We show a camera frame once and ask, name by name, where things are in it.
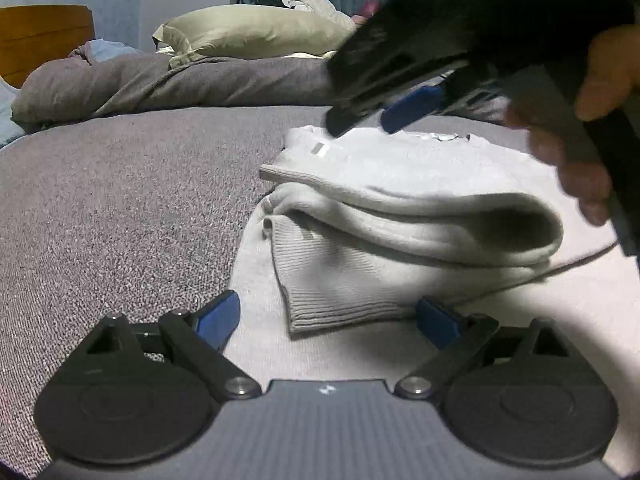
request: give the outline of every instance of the silver bolt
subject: silver bolt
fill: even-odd
[[[399,386],[408,394],[421,395],[431,389],[431,381],[424,377],[409,376],[402,379]]]
[[[234,377],[225,383],[226,390],[233,395],[248,396],[260,391],[260,385],[249,377]]]
[[[185,317],[188,316],[191,311],[187,308],[174,308],[171,313],[175,314],[176,316]]]

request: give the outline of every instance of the yellow pillowcase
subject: yellow pillowcase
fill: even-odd
[[[204,57],[260,59],[306,52],[322,56],[351,31],[300,10],[226,5],[194,10],[158,27],[153,37],[173,47],[171,67]]]

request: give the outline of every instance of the human hand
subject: human hand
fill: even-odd
[[[591,43],[588,73],[575,102],[575,113],[582,121],[602,118],[618,108],[638,85],[640,26],[606,30]],[[562,188],[578,199],[580,211],[591,224],[600,226],[609,219],[606,201],[612,187],[603,165],[568,160],[559,137],[536,126],[514,107],[508,109],[505,124],[529,130],[531,153],[538,160],[558,167]]]

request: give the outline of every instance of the ribbed gray plastic surface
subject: ribbed gray plastic surface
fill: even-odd
[[[200,440],[134,470],[96,472],[57,462],[40,480],[614,480],[601,462],[522,470],[466,448],[423,401],[382,381],[273,381],[230,402]]]

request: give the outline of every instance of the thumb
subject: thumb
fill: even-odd
[[[618,108],[640,85],[640,27],[624,25],[599,34],[589,47],[589,67],[575,103],[580,120],[593,121]]]

